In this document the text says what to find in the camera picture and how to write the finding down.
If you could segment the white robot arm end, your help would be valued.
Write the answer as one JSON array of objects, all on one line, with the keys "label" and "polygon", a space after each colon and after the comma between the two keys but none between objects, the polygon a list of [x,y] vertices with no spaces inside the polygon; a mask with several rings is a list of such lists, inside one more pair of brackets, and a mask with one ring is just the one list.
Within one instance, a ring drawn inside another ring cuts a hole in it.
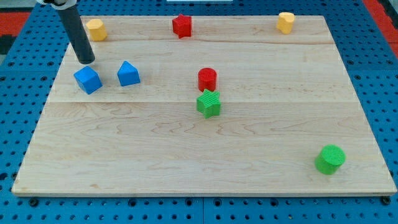
[{"label": "white robot arm end", "polygon": [[41,5],[51,5],[55,10],[66,10],[75,6],[77,0],[36,0]]}]

